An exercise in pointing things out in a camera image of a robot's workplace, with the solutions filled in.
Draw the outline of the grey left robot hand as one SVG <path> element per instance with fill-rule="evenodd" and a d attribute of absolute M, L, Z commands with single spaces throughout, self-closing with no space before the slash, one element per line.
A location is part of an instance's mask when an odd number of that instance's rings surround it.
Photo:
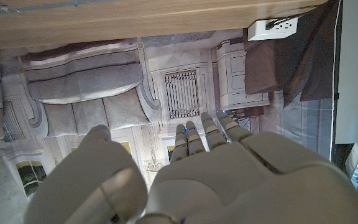
<path fill-rule="evenodd" d="M 333 163 L 227 113 L 177 126 L 170 163 L 151 186 L 104 125 L 37 189 L 26 223 L 358 223 L 358 193 Z"/>

